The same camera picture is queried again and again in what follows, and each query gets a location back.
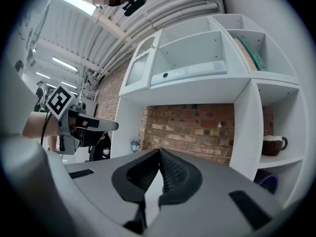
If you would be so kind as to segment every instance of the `person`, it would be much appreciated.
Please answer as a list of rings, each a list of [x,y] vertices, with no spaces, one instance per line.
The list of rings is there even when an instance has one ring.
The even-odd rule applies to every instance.
[[[38,97],[39,100],[35,104],[34,111],[40,112],[41,108],[44,106],[44,103],[46,101],[47,93],[46,93],[46,89],[43,86],[43,81],[39,81],[37,83],[37,85],[38,85],[38,89],[37,89],[35,95]]]
[[[49,3],[51,0],[36,0],[30,4],[30,6],[23,11],[22,16],[20,17],[16,27],[13,29],[4,50],[1,66],[9,72],[5,72],[5,76],[9,76],[14,78],[14,72],[11,70],[15,70],[18,75],[21,77],[23,74],[23,69],[25,68],[25,64],[28,63],[29,66],[33,66],[36,61],[33,57],[32,50],[36,47],[36,43],[40,37],[41,30],[45,23],[48,10]],[[126,0],[86,0],[89,2],[102,4],[102,5],[111,5],[116,6],[120,5]],[[12,91],[15,92],[13,86],[5,85],[7,87],[11,87]],[[24,92],[25,98],[31,98],[29,92]],[[12,101],[11,105],[18,106],[21,101],[22,96],[17,95],[16,99]],[[31,101],[25,104],[24,112],[27,112],[30,109]],[[10,127],[11,132],[19,133],[20,128],[17,125],[12,127],[12,116],[9,112],[7,113],[6,123],[4,127]],[[45,123],[46,113],[36,113],[32,112],[29,116],[23,131],[21,131],[22,135],[27,138],[35,139],[40,138],[42,129]],[[70,119],[69,126],[72,128],[76,122]],[[45,137],[58,136],[59,135],[59,126],[58,121],[55,117],[51,117],[48,122],[47,128],[45,130]]]

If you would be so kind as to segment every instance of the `white shelving unit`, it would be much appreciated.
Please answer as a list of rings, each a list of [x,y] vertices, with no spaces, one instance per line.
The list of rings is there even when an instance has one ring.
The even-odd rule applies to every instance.
[[[261,56],[267,71],[252,71],[234,41],[245,36]],[[214,63],[225,64],[226,74],[198,74]],[[153,76],[180,71],[152,85]],[[233,103],[235,138],[230,167],[254,180],[260,168],[279,176],[277,199],[283,206],[297,198],[302,161],[309,141],[305,96],[293,66],[274,40],[240,14],[217,14],[188,20],[160,30],[136,49],[120,90],[111,157],[131,154],[138,138],[144,106]],[[274,134],[288,139],[277,157],[261,155],[263,106],[271,106]]]

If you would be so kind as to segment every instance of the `brown mug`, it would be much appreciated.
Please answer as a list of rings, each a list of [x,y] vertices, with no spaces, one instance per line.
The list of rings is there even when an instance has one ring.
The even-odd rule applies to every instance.
[[[262,154],[264,156],[277,156],[287,147],[287,138],[282,136],[265,136],[263,137]]]

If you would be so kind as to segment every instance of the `ceiling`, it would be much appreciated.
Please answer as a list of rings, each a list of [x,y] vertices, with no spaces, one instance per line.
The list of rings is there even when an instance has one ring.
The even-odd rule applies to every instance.
[[[154,20],[164,18],[177,10],[206,4],[206,0],[192,0],[189,4],[172,7],[179,0],[147,0],[147,3],[132,16],[125,17],[121,5],[97,8],[90,16],[75,6],[63,1],[52,0],[49,13],[42,29],[40,39],[33,53],[36,60],[34,67],[28,67],[28,73],[42,73],[50,79],[40,78],[46,83],[57,86],[61,81],[75,85],[80,90],[84,78],[88,75],[91,83],[85,86],[93,89],[98,81],[109,75],[120,63],[129,58],[133,50],[146,35],[142,31],[152,25]],[[136,30],[133,26],[146,19],[146,16],[170,3],[171,8]],[[177,23],[189,17],[197,17],[219,10],[203,10],[166,22],[161,27]],[[78,69],[77,72],[52,60],[56,57]]]

